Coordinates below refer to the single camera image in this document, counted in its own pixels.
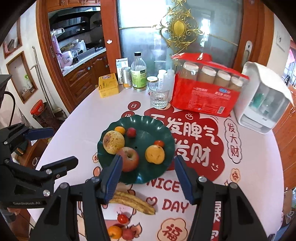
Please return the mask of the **person's left hand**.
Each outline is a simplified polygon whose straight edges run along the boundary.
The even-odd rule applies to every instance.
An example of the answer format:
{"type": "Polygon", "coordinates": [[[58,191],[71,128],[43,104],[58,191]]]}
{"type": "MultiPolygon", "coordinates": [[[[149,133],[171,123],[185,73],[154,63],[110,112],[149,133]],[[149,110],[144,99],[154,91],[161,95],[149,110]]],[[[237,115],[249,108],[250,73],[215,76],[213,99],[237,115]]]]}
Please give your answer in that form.
{"type": "Polygon", "coordinates": [[[8,212],[13,213],[14,215],[19,215],[21,209],[19,208],[7,208],[8,212]]]}

